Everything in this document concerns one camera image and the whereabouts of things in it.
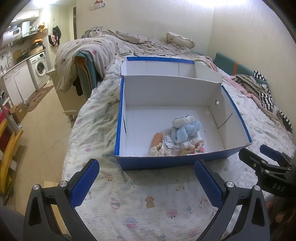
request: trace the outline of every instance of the floor tile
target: floor tile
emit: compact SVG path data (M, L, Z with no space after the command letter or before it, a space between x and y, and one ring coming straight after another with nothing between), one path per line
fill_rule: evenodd
M47 96L47 99L42 100L42 108L36 107L38 128L45 151L71 132L71 123L68 123L69 119L63 113L55 89L52 88Z
M21 125L24 134L13 157L18 163L13 198L15 209L24 214L34 184L60 181L71 123L52 88Z
M53 86L54 83L52 82L52 79L50 79L42 88L46 88L46 87L49 87L49 86Z
M49 160L49 164L57 178L57 181L61 181L64 159L68 147L68 140L70 133L59 140L51 148L46 151L46 155Z
M25 213L32 187L35 184L42 186L44 181L57 182L45 153L22 176L16 178L15 208L18 212Z

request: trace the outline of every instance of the pillow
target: pillow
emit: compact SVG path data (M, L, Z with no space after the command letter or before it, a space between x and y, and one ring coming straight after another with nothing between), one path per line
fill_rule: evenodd
M191 39L184 38L172 32L167 32L166 35L167 35L167 41L169 43L175 43L177 45L180 45L182 47L187 47L189 49L192 49L195 47L195 43Z

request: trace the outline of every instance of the orange object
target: orange object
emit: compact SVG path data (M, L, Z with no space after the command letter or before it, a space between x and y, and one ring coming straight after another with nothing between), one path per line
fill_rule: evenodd
M42 43L42 39L37 39L37 40L34 40L34 41L33 41L33 44L35 44L35 43L37 43L37 42L39 42L39 41L41 41L41 43Z
M155 136L153 137L151 147L157 146L162 141L163 141L163 134L156 133Z
M238 62L235 62L235 63L234 63L233 71L232 71L232 75L237 74L237 65L238 65L238 64L239 64Z

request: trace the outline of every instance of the wall cabinet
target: wall cabinet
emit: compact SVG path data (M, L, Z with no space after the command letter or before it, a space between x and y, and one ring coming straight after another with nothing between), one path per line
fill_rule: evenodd
M39 17L39 10L30 10L30 11L23 11L18 13L15 18L12 20L11 24L18 25L21 22L28 21L32 18Z

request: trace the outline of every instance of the white cabinet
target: white cabinet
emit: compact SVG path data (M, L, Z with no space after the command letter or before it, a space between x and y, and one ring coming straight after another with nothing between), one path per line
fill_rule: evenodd
M24 61L3 76L1 87L9 95L13 105L17 105L36 91L27 62Z
M29 99L29 97L36 91L36 88L32 81L27 62L22 62L12 71L22 99Z
M9 95L13 105L17 105L22 102L22 97L17 89L15 79L12 72L9 72L3 76L6 93Z
M31 18L38 18L38 17L39 17L39 10L23 11L18 13L11 23L18 24L26 20L30 20Z

